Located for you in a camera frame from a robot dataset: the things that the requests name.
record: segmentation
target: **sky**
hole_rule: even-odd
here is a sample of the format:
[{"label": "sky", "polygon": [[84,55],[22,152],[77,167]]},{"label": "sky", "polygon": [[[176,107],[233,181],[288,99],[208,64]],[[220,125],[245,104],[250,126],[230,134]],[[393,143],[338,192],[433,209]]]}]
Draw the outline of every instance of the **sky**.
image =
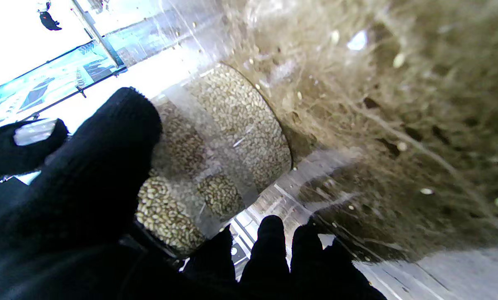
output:
[{"label": "sky", "polygon": [[37,0],[0,1],[0,85],[90,41],[67,0],[53,0],[49,12],[62,30],[47,30]]}]

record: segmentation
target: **clear plastic container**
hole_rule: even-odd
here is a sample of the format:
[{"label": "clear plastic container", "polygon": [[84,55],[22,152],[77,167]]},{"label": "clear plastic container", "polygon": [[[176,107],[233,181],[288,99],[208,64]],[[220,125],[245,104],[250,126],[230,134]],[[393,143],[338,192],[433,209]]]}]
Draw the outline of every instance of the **clear plastic container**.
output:
[{"label": "clear plastic container", "polygon": [[291,153],[263,97],[226,65],[151,102],[163,135],[139,192],[137,220],[184,257],[289,171]]}]

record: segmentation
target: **metal bar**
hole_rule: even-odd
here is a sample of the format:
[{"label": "metal bar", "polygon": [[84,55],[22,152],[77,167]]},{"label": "metal bar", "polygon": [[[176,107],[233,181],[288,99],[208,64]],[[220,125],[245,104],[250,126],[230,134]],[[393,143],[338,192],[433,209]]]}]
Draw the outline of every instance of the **metal bar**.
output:
[{"label": "metal bar", "polygon": [[66,99],[69,99],[69,98],[73,97],[74,95],[77,95],[77,94],[79,94],[79,93],[83,94],[85,89],[87,89],[87,88],[89,88],[89,87],[93,87],[95,84],[98,84],[98,83],[100,83],[101,81],[103,81],[103,80],[105,80],[105,79],[108,79],[108,78],[110,78],[110,77],[112,77],[112,76],[117,76],[118,74],[120,74],[120,73],[121,73],[121,72],[123,72],[124,70],[127,70],[127,67],[123,67],[123,68],[121,68],[121,69],[119,69],[119,70],[116,70],[116,71],[112,72],[109,76],[104,76],[104,77],[103,77],[103,78],[101,78],[100,80],[97,80],[97,81],[93,82],[92,84],[87,85],[86,87],[84,87],[84,89],[81,89],[80,91],[73,92],[73,93],[71,93],[70,95],[67,95],[66,97],[63,97],[62,99],[60,99],[60,100],[58,100],[58,101],[56,101],[56,102],[54,102],[54,103],[52,103],[52,104],[47,105],[46,107],[42,108],[41,110],[38,110],[37,112],[33,112],[30,116],[28,116],[28,117],[24,118],[24,119],[23,119],[23,120],[21,120],[21,121],[27,121],[29,118],[32,118],[32,117],[34,118],[35,116],[39,115],[39,114],[40,114],[40,112],[43,112],[44,110],[48,110],[49,108],[52,108],[53,106],[55,106],[55,105],[57,105],[57,104],[61,103],[62,101],[64,101],[64,100],[66,100]]},{"label": "metal bar", "polygon": [[101,34],[99,34],[99,31],[97,31],[97,29],[93,25],[94,22],[92,17],[82,9],[82,7],[78,4],[77,0],[72,0],[71,2],[73,6],[72,10],[75,12],[75,15],[80,19],[84,27],[93,34],[95,40],[97,40],[101,44],[103,50],[105,50],[108,58],[112,61],[114,66],[116,67],[121,66],[122,64],[118,63],[119,57],[114,57],[114,53],[112,53],[114,50],[112,48],[112,45],[110,45],[109,42],[103,39]]},{"label": "metal bar", "polygon": [[9,80],[9,81],[7,81],[7,82],[5,82],[5,83],[1,84],[1,85],[0,85],[0,87],[2,87],[2,86],[4,86],[5,84],[7,84],[7,83],[9,83],[9,82],[11,82],[11,81],[13,81],[13,80],[16,80],[16,79],[20,78],[21,76],[23,76],[23,75],[25,75],[25,74],[28,74],[28,73],[30,73],[30,72],[32,72],[32,71],[34,71],[34,70],[36,70],[36,69],[38,69],[38,68],[40,68],[40,67],[42,67],[42,66],[47,65],[47,64],[48,64],[48,63],[50,63],[51,61],[54,61],[54,60],[56,60],[56,59],[59,59],[59,58],[63,57],[63,56],[64,56],[64,55],[66,55],[66,54],[72,53],[73,51],[75,51],[75,50],[79,49],[80,47],[85,46],[85,45],[88,45],[88,44],[90,44],[90,43],[92,43],[92,42],[93,42],[93,41],[91,40],[91,41],[87,42],[86,44],[82,44],[82,45],[80,45],[80,46],[76,46],[75,48],[73,48],[73,49],[69,50],[68,52],[66,52],[66,53],[64,53],[64,54],[62,54],[62,55],[59,55],[59,56],[57,56],[57,57],[55,57],[55,58],[53,58],[53,59],[51,59],[51,60],[48,60],[48,61],[46,61],[46,62],[42,63],[41,65],[37,66],[36,68],[34,68],[34,69],[30,70],[30,71],[27,71],[27,72],[25,72],[25,73],[23,73],[23,74],[21,74],[21,75],[17,76],[16,78],[14,78],[14,79],[12,79],[12,80]]}]

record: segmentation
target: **water droplet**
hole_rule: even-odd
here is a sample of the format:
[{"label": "water droplet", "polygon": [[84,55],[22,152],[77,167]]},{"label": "water droplet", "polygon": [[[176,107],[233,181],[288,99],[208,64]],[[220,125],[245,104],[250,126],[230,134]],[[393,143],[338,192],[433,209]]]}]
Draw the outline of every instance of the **water droplet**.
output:
[{"label": "water droplet", "polygon": [[351,50],[362,50],[367,45],[367,34],[365,30],[357,33],[350,42],[347,43],[347,47]]}]

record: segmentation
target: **hay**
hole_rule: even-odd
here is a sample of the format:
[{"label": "hay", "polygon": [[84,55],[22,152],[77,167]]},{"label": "hay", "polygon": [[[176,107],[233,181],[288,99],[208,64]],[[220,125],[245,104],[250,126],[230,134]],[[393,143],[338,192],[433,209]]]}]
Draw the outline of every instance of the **hay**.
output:
[{"label": "hay", "polygon": [[[354,205],[369,208],[348,230],[411,259],[498,244],[498,1],[223,4],[228,63],[297,138],[356,162],[301,199],[322,201],[310,191],[333,178],[331,195],[358,193]],[[364,48],[351,44],[362,35]],[[321,216],[351,224],[346,209]]]}]

